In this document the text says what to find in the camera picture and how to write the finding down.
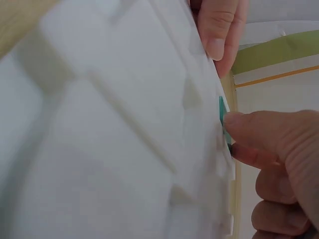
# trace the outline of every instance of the knuckle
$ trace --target knuckle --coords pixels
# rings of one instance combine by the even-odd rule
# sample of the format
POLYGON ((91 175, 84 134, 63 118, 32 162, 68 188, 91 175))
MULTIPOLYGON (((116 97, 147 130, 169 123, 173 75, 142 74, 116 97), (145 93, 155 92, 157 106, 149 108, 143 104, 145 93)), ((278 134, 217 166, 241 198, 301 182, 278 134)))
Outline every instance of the knuckle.
POLYGON ((220 24, 231 24, 235 14, 229 11, 215 11, 211 14, 211 19, 220 24))
POLYGON ((207 16, 207 21, 210 28, 213 28, 218 37, 224 38, 228 32, 230 24, 234 20, 234 13, 229 11, 215 11, 210 12, 207 16))
POLYGON ((305 145, 319 142, 319 113, 311 110, 292 113, 277 142, 284 162, 297 158, 307 150, 305 145))

